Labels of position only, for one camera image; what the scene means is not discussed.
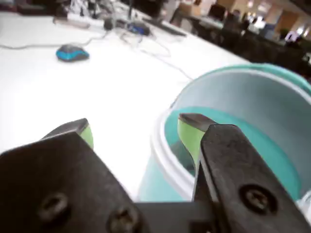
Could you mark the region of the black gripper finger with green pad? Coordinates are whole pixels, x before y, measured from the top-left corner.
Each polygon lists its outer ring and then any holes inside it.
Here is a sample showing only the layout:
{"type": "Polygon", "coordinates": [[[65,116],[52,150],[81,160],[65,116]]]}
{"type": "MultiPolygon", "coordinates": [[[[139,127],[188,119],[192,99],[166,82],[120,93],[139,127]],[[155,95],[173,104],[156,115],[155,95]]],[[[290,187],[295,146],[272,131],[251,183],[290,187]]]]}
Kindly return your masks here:
{"type": "Polygon", "coordinates": [[[3,233],[143,233],[141,212],[83,136],[83,118],[0,156],[3,233]]]}
{"type": "Polygon", "coordinates": [[[178,135],[196,168],[194,201],[209,233],[308,233],[310,224],[240,128],[181,113],[178,135]]]}

